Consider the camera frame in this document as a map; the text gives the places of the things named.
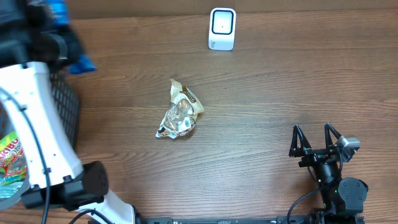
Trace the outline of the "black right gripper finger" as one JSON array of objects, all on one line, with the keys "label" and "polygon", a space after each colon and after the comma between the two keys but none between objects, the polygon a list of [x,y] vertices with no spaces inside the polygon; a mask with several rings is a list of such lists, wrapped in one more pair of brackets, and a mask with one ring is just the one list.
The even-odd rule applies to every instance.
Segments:
[{"label": "black right gripper finger", "polygon": [[312,150],[312,147],[299,125],[293,127],[292,142],[289,157],[303,157]]},{"label": "black right gripper finger", "polygon": [[339,140],[341,134],[330,123],[324,125],[324,130],[326,149],[330,150],[334,146],[331,135],[334,135],[334,137]]}]

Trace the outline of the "beige brown snack bag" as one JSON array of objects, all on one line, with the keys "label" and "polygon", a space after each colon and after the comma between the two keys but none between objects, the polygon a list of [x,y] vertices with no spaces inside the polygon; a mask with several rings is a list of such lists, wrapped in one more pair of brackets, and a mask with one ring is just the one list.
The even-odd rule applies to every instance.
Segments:
[{"label": "beige brown snack bag", "polygon": [[155,134],[157,138],[175,139],[187,135],[205,109],[196,95],[180,82],[171,79],[170,104]]}]

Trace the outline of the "blue snack bar wrapper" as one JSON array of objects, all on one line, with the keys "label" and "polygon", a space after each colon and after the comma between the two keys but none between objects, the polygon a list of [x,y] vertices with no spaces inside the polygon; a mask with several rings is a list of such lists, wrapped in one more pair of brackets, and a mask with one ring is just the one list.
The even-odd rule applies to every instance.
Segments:
[{"label": "blue snack bar wrapper", "polygon": [[52,13],[53,27],[66,44],[66,56],[61,56],[62,66],[68,67],[69,73],[74,75],[96,71],[95,64],[85,53],[78,36],[70,26],[66,2],[63,0],[45,0],[44,2]]}]

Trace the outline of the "green Haribo candy bag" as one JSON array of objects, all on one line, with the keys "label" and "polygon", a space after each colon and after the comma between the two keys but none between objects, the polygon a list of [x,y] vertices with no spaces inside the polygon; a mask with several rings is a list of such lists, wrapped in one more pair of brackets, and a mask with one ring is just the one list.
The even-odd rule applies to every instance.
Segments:
[{"label": "green Haribo candy bag", "polygon": [[1,185],[19,182],[27,177],[24,150],[15,131],[1,139]]}]

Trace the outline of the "light teal snack packet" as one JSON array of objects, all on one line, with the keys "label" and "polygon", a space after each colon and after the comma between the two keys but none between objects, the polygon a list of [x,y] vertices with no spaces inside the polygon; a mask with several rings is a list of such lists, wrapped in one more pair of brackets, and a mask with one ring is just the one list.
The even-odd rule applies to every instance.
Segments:
[{"label": "light teal snack packet", "polygon": [[24,181],[1,182],[0,199],[5,200],[12,197],[24,184]]}]

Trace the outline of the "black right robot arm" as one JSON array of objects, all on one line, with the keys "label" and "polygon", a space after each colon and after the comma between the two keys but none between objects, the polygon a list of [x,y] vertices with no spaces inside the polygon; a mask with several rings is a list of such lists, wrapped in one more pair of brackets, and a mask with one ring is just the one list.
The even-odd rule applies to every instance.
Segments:
[{"label": "black right robot arm", "polygon": [[[330,123],[324,125],[325,148],[313,149],[301,128],[293,127],[289,156],[299,157],[300,167],[306,167],[318,188],[301,196],[289,208],[286,223],[364,223],[363,213],[369,187],[360,179],[342,177],[343,165],[360,148],[355,136],[340,134]],[[323,208],[314,208],[305,217],[292,216],[293,209],[306,198],[319,193]]]}]

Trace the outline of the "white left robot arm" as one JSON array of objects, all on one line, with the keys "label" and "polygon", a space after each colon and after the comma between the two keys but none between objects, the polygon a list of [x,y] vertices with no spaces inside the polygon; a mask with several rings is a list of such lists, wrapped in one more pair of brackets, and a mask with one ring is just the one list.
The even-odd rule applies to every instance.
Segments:
[{"label": "white left robot arm", "polygon": [[99,161],[83,164],[72,148],[51,92],[65,67],[88,68],[63,1],[1,1],[1,104],[27,162],[21,188],[1,200],[7,209],[51,208],[89,215],[98,223],[136,223],[135,208],[109,189]]}]

